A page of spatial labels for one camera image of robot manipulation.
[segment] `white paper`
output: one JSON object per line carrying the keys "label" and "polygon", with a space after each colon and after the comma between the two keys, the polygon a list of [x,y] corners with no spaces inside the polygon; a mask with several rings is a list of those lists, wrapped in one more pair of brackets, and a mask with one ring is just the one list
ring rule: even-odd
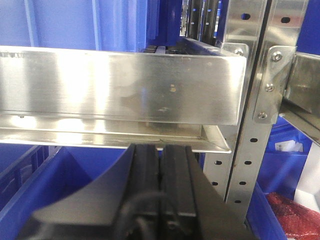
{"label": "white paper", "polygon": [[281,141],[275,143],[275,150],[281,152],[303,152],[304,146],[295,140]]}

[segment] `red item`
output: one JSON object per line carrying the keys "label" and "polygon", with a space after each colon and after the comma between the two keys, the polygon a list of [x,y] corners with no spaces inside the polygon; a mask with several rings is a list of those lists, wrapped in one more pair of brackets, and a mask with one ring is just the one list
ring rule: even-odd
{"label": "red item", "polygon": [[320,240],[320,213],[276,192],[266,196],[286,236],[296,240]]}

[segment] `black cable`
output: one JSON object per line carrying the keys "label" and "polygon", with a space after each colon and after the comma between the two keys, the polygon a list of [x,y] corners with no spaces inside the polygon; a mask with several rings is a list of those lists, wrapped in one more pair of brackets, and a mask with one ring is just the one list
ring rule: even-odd
{"label": "black cable", "polygon": [[147,191],[134,195],[123,204],[119,213],[119,217],[116,221],[113,234],[114,240],[124,240],[126,238],[126,232],[128,230],[127,227],[129,226],[130,222],[134,220],[137,207],[141,203],[150,200],[166,200],[172,207],[174,220],[177,222],[177,226],[185,235],[189,235],[190,231],[182,225],[179,219],[177,207],[172,199],[169,198],[165,192]]}

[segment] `screw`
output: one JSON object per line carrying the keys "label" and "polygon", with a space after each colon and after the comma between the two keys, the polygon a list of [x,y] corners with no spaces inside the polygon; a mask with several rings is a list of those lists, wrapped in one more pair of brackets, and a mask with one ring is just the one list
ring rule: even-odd
{"label": "screw", "polygon": [[282,59],[282,53],[280,51],[275,51],[273,54],[272,54],[272,61],[274,62],[279,62],[281,59]]}
{"label": "screw", "polygon": [[237,48],[236,50],[234,50],[234,53],[242,57],[244,55],[244,51],[241,48]]}
{"label": "screw", "polygon": [[265,120],[268,117],[268,115],[265,112],[260,112],[258,115],[258,118],[261,120]]}
{"label": "screw", "polygon": [[265,91],[266,92],[272,92],[273,90],[275,90],[275,86],[272,84],[272,83],[267,83],[266,85],[265,85]]}

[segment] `blue plastic bin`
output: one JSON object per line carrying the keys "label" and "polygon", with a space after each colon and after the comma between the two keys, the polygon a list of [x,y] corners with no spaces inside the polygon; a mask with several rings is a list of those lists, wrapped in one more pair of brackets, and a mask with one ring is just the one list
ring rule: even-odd
{"label": "blue plastic bin", "polygon": [[109,169],[123,151],[85,147],[56,148],[0,211],[1,239],[15,239],[34,210],[84,187]]}
{"label": "blue plastic bin", "polygon": [[265,151],[279,153],[281,151],[276,149],[276,144],[291,140],[302,144],[303,153],[309,153],[312,141],[285,119],[279,117],[277,123],[272,127]]}
{"label": "blue plastic bin", "polygon": [[0,173],[32,147],[33,145],[0,143]]}
{"label": "blue plastic bin", "polygon": [[303,152],[266,152],[257,178],[262,191],[293,200],[307,157]]}
{"label": "blue plastic bin", "polygon": [[0,45],[140,52],[175,45],[182,0],[1,0]]}
{"label": "blue plastic bin", "polygon": [[0,211],[49,155],[48,146],[1,144]]}
{"label": "blue plastic bin", "polygon": [[255,185],[246,219],[260,240],[287,239],[259,184]]}

